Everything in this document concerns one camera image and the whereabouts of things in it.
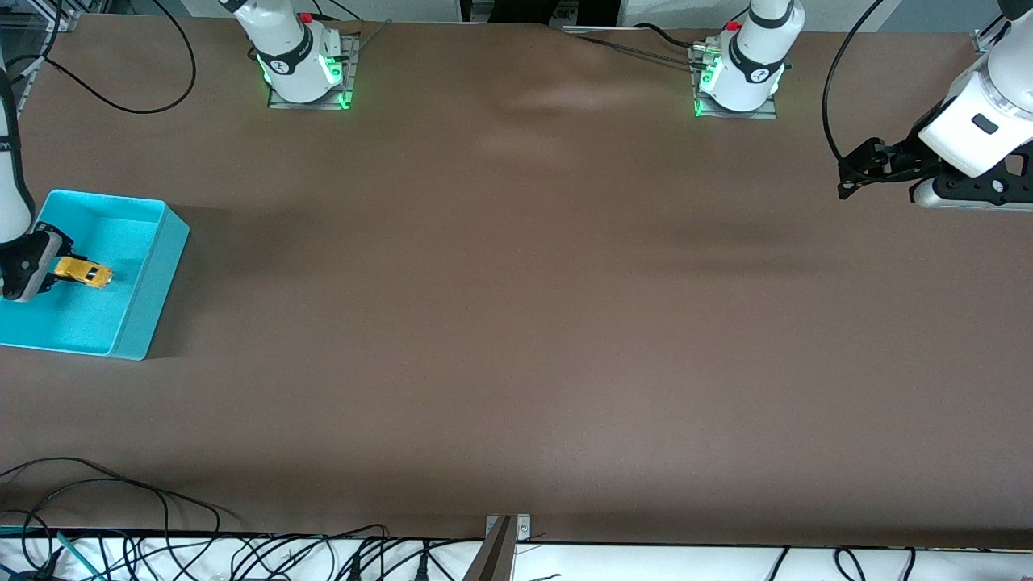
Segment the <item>yellow beetle toy car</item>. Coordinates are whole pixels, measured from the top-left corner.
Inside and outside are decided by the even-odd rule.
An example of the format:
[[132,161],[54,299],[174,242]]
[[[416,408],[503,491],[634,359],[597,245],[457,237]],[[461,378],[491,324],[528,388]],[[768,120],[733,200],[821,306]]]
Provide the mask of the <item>yellow beetle toy car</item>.
[[113,280],[113,270],[99,262],[77,255],[65,255],[55,262],[52,274],[63,281],[71,281],[91,288],[104,288]]

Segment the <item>turquoise plastic bin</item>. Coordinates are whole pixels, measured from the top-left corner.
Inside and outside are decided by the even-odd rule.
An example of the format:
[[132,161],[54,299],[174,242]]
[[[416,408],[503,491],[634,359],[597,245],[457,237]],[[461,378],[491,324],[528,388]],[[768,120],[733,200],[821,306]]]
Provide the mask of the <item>turquoise plastic bin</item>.
[[113,270],[104,288],[59,281],[26,303],[0,298],[0,345],[140,361],[190,228],[167,203],[56,189],[40,221]]

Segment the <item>dark background equipment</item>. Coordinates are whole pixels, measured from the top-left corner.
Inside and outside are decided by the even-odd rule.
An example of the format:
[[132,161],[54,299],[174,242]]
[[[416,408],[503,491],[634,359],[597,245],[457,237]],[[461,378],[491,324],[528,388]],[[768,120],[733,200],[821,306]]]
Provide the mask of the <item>dark background equipment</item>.
[[[564,0],[493,0],[489,23],[542,23],[549,25]],[[623,0],[576,0],[580,26],[616,25]]]

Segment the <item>aluminium frame profile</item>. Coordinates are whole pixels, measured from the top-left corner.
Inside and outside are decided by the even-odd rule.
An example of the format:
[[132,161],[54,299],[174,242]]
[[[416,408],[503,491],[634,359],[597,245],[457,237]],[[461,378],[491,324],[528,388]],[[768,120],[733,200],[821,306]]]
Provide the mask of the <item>aluminium frame profile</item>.
[[71,32],[82,13],[77,0],[0,0],[0,65],[10,80],[15,110],[62,33]]
[[972,45],[977,54],[985,54],[993,45],[999,43],[1010,32],[1010,21],[1005,16],[996,16],[982,29],[971,34]]

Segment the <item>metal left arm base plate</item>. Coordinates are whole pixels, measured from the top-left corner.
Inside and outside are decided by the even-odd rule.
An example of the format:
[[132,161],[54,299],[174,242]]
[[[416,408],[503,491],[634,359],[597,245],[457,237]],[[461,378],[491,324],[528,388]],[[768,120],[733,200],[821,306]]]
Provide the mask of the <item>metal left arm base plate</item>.
[[721,58],[718,56],[718,48],[695,43],[687,49],[690,63],[694,70],[693,81],[693,108],[696,117],[717,117],[723,119],[746,119],[746,120],[774,120],[777,118],[777,104],[774,93],[768,95],[765,102],[759,109],[753,111],[733,111],[721,106],[713,96],[705,92],[705,88],[712,84],[714,78],[721,71]]

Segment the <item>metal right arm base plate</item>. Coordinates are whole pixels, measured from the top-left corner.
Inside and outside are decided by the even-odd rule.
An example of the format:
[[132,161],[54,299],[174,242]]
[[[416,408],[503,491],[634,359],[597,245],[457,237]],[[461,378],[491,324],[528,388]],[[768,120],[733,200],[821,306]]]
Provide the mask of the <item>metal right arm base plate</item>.
[[358,34],[325,29],[320,47],[292,77],[277,77],[262,64],[268,108],[346,111],[351,108],[358,72]]

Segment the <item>metal table edge bracket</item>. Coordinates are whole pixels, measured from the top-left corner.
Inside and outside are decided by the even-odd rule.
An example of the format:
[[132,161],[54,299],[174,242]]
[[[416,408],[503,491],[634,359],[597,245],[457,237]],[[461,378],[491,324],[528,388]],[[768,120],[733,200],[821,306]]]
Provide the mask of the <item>metal table edge bracket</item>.
[[[501,519],[501,514],[490,514],[486,518],[484,537],[491,533],[496,522]],[[516,543],[524,543],[532,537],[532,518],[529,514],[512,515],[514,527],[516,527]]]

